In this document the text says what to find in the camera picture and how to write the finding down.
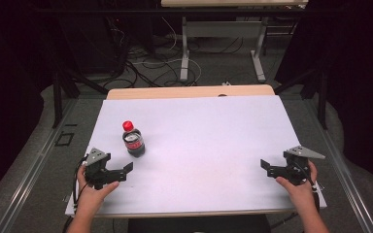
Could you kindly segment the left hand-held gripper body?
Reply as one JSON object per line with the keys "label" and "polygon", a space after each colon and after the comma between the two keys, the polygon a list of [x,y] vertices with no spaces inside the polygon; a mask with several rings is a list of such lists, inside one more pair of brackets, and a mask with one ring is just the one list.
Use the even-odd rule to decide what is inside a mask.
{"label": "left hand-held gripper body", "polygon": [[93,148],[86,158],[85,180],[97,190],[101,189],[109,180],[110,171],[106,168],[111,155],[97,148]]}

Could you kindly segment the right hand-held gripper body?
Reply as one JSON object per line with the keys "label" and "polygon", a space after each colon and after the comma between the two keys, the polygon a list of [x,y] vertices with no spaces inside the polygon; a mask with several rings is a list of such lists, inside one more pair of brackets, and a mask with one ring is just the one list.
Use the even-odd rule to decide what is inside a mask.
{"label": "right hand-held gripper body", "polygon": [[297,146],[286,150],[284,158],[288,166],[288,180],[294,185],[301,185],[304,181],[314,184],[311,179],[309,159],[325,159],[325,156],[303,146]]}

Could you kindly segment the dark soda bottle red label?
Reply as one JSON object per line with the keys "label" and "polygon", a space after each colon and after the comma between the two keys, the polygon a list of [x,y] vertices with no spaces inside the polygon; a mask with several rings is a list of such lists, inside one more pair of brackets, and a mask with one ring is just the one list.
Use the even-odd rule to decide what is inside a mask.
{"label": "dark soda bottle red label", "polygon": [[122,134],[127,151],[134,157],[140,157],[145,153],[145,143],[140,130],[134,127],[131,131],[124,131]]}

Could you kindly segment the person's right hand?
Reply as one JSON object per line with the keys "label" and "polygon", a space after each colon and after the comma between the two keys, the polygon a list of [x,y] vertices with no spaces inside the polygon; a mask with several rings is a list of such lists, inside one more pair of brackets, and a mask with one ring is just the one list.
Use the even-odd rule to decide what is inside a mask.
{"label": "person's right hand", "polygon": [[317,180],[318,171],[313,162],[309,161],[308,164],[311,169],[311,180],[313,183],[306,182],[300,185],[294,185],[283,177],[275,179],[275,181],[288,192],[290,201],[300,214],[302,212],[312,212],[317,209],[313,194],[313,185]]}

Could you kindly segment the person's left hand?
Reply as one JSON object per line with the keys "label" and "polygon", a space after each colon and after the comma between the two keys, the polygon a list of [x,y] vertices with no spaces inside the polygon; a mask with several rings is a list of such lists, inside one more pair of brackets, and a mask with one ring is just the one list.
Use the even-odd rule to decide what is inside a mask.
{"label": "person's left hand", "polygon": [[112,182],[97,190],[89,186],[85,180],[85,166],[81,165],[78,170],[79,198],[77,210],[90,210],[97,212],[104,199],[118,188],[119,182]]}

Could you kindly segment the black metal stand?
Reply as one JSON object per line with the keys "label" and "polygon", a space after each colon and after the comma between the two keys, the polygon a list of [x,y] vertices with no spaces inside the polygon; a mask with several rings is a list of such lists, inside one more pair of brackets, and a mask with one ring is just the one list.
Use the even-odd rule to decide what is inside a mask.
{"label": "black metal stand", "polygon": [[52,76],[54,106],[53,128],[56,128],[63,119],[62,93],[65,93],[70,98],[78,98],[81,94],[76,86],[76,82],[83,83],[101,94],[107,94],[109,92],[108,89],[89,80],[79,72],[62,67],[61,65],[57,66]]}
{"label": "black metal stand", "polygon": [[288,82],[283,83],[274,89],[274,92],[279,95],[284,90],[294,86],[299,82],[307,81],[301,89],[300,95],[302,99],[310,99],[315,93],[319,94],[317,118],[324,130],[327,129],[326,125],[326,97],[327,97],[327,82],[328,74],[324,68],[308,69],[301,75],[290,79]]}

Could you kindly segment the desk with white metal legs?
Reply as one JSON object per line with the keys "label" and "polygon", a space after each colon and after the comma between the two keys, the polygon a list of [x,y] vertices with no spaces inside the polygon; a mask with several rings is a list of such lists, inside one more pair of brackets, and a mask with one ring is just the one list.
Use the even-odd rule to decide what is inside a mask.
{"label": "desk with white metal legs", "polygon": [[[287,10],[289,7],[306,6],[309,0],[161,0],[161,6],[174,10]],[[237,19],[222,19],[215,21],[205,19],[197,21],[182,17],[182,43],[183,57],[181,63],[180,80],[184,82],[188,78],[189,38],[256,38],[255,49],[251,51],[251,58],[254,65],[256,79],[265,83],[266,78],[259,59],[266,30],[268,17],[258,17],[254,21]]]}

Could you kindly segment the black floor hatch frame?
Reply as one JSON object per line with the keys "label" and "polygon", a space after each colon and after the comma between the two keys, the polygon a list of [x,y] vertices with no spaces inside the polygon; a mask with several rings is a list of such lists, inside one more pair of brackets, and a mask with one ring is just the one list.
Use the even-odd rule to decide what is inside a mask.
{"label": "black floor hatch frame", "polygon": [[60,135],[58,136],[58,138],[56,139],[54,145],[56,147],[68,147],[71,144],[74,136],[75,136],[74,133],[66,133],[62,131]]}

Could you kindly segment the aluminium floor rail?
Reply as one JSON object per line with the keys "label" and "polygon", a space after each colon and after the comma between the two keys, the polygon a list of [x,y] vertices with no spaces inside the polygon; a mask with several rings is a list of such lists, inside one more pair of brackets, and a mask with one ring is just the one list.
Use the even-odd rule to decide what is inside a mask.
{"label": "aluminium floor rail", "polygon": [[[81,157],[77,100],[68,100],[56,128],[40,124],[0,184],[0,233],[61,233],[72,195],[75,164]],[[56,147],[64,131],[75,136]]]}
{"label": "aluminium floor rail", "polygon": [[340,184],[342,185],[344,192],[349,200],[349,203],[356,215],[356,219],[359,222],[363,233],[373,233],[373,218],[369,214],[366,205],[363,202],[362,196],[359,193],[356,184],[353,181],[352,174],[344,158],[341,155],[339,149],[336,148],[335,143],[330,137],[327,130],[322,127],[322,124],[318,120],[318,110],[315,108],[315,104],[312,100],[305,100],[304,105],[309,112],[309,116],[315,124],[326,147],[329,150],[327,158],[331,161],[331,165],[337,175]]}

